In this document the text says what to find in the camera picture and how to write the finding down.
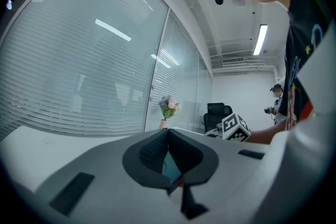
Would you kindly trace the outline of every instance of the flower vase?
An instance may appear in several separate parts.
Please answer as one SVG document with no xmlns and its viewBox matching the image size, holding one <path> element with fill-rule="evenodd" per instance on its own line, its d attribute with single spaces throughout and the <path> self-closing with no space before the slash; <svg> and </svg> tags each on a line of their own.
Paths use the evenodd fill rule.
<svg viewBox="0 0 336 224">
<path fill-rule="evenodd" d="M 164 128 L 167 128 L 166 124 L 167 124 L 167 121 L 165 121 L 165 120 L 161 120 L 159 129 L 162 130 L 162 129 L 164 129 Z"/>
</svg>

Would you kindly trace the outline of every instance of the dark t-shirt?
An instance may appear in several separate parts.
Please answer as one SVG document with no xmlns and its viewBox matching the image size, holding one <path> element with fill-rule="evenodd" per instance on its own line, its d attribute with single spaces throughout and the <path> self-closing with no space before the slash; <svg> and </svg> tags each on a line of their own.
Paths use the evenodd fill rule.
<svg viewBox="0 0 336 224">
<path fill-rule="evenodd" d="M 324 0 L 290 0 L 288 14 L 286 79 L 278 110 L 287 116 L 286 130 L 306 119 L 313 109 L 297 73 L 318 47 L 332 19 Z"/>
</svg>

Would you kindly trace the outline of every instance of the ceiling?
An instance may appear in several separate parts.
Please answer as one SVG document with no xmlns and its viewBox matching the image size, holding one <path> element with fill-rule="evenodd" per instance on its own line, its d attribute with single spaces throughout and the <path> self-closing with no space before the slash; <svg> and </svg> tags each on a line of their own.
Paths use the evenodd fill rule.
<svg viewBox="0 0 336 224">
<path fill-rule="evenodd" d="M 223 58 L 252 56 L 260 24 L 268 30 L 259 58 L 277 59 L 283 51 L 289 25 L 288 14 L 277 3 L 238 6 L 224 0 L 185 0 L 205 37 L 213 68 Z"/>
</svg>

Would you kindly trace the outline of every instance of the glass wall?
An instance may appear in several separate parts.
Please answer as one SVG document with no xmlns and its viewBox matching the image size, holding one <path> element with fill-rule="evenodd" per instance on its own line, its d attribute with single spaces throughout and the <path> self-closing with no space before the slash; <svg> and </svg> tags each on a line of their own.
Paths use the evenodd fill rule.
<svg viewBox="0 0 336 224">
<path fill-rule="evenodd" d="M 0 140 L 22 125 L 84 135 L 158 129 L 168 94 L 182 110 L 167 126 L 202 129 L 212 79 L 162 0 L 31 0 L 0 46 Z"/>
</svg>

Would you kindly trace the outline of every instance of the black office chair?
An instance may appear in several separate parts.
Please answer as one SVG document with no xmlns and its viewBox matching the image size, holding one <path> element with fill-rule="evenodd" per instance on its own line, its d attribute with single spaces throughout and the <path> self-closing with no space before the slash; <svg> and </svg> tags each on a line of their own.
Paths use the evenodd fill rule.
<svg viewBox="0 0 336 224">
<path fill-rule="evenodd" d="M 232 114 L 232 108 L 224 103 L 209 103 L 208 113 L 204 114 L 205 132 L 216 129 L 222 119 Z"/>
</svg>

